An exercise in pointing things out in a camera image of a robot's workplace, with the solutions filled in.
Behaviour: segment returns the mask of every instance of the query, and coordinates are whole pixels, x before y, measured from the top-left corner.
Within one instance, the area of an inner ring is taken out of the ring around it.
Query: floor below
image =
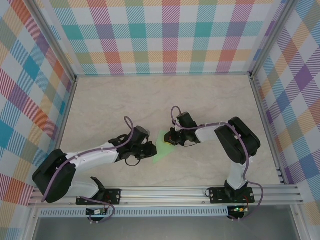
[[[80,78],[61,149],[65,153],[84,151],[128,134],[124,116],[148,129],[155,143],[160,131],[168,132],[173,126],[170,111],[175,105],[189,112],[198,125],[241,118],[261,141],[247,178],[263,185],[280,184],[246,75]],[[128,163],[136,160],[130,157]],[[146,158],[135,167],[124,161],[105,164],[77,174],[76,179],[90,182],[94,176],[109,187],[217,186],[224,184],[230,165],[220,142],[213,140],[177,146],[158,162]]]

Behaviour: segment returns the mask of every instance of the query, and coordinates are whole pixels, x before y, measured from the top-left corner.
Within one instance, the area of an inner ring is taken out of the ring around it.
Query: green object
[[[157,154],[153,157],[153,163],[157,163],[160,159],[164,158],[168,154],[172,153],[176,147],[164,142],[166,131],[160,130],[158,138],[156,139],[156,151]]]

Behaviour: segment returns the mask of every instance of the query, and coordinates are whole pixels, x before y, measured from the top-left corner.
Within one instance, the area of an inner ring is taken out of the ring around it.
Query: purple cable
[[[218,125],[225,125],[227,127],[229,127],[233,133],[237,136],[243,150],[244,150],[244,154],[245,154],[245,159],[246,159],[246,166],[245,166],[245,169],[244,169],[244,172],[243,172],[243,179],[245,181],[247,181],[249,184],[252,184],[252,185],[257,185],[260,187],[261,189],[261,198],[260,198],[260,201],[258,202],[256,208],[247,216],[243,217],[242,219],[247,219],[249,218],[261,205],[263,199],[264,199],[264,188],[261,186],[261,184],[259,183],[256,183],[256,182],[252,182],[252,181],[249,181],[246,179],[246,174],[247,174],[247,171],[249,169],[249,163],[250,163],[250,160],[249,160],[249,153],[248,153],[248,150],[246,148],[246,145],[244,143],[244,141],[241,139],[239,133],[237,133],[237,131],[235,130],[235,128],[233,126],[231,126],[229,123],[227,122],[217,122],[217,123],[210,123],[210,124],[205,124],[205,125],[200,125],[200,126],[197,126],[197,127],[183,127],[183,126],[180,126],[175,118],[174,118],[174,109],[178,109],[179,110],[179,113],[181,114],[181,109],[178,107],[178,106],[174,106],[172,109],[171,109],[171,119],[172,119],[172,122],[174,125],[178,126],[179,128],[181,129],[184,129],[184,130],[196,130],[196,129],[202,129],[202,128],[205,128],[205,127],[210,127],[210,126],[218,126]]]
[[[85,196],[81,196],[80,198],[82,198],[82,199],[84,199],[84,200],[86,200],[86,201],[92,202],[92,203],[103,204],[103,205],[108,205],[108,206],[112,207],[113,212],[111,213],[111,215],[105,217],[104,219],[102,219],[101,221],[96,222],[96,223],[103,223],[103,222],[109,220],[110,218],[112,218],[112,216],[116,213],[116,208],[115,208],[115,206],[113,206],[113,205],[110,204],[110,203],[107,203],[107,202],[104,202],[104,201],[93,200],[93,199],[87,198],[87,197],[85,197]],[[93,222],[93,220],[91,219],[91,215],[89,216],[89,220],[90,220],[91,223]]]
[[[132,137],[134,135],[134,131],[133,131],[134,123],[132,122],[132,120],[128,116],[124,117],[124,121],[127,124],[127,126],[131,129],[131,133],[130,133],[130,136],[129,136],[128,140],[125,141],[124,143],[118,145],[118,146],[105,147],[105,148],[102,149],[103,151],[110,151],[110,150],[115,150],[115,149],[121,148],[121,147],[123,147],[124,145],[126,145],[127,143],[129,143],[131,141],[131,139],[132,139]],[[93,153],[93,152],[100,152],[100,151],[101,151],[101,148],[95,148],[95,149],[83,151],[83,152],[79,153],[77,156],[81,157],[81,156],[83,156],[85,154],[89,154],[89,153]],[[70,163],[74,159],[76,159],[76,156],[73,156],[73,157],[69,158],[67,161],[65,161],[63,164],[61,164],[61,166],[55,171],[54,175],[52,176],[52,178],[51,178],[51,180],[50,180],[50,182],[48,184],[48,187],[46,188],[46,191],[45,191],[45,193],[43,195],[43,198],[41,199],[42,203],[46,200],[46,198],[47,198],[47,196],[49,194],[49,191],[50,191],[50,189],[52,187],[52,184],[54,183],[54,181],[55,181],[57,175],[59,174],[59,172],[62,170],[62,168],[65,165],[67,165],[68,163]]]

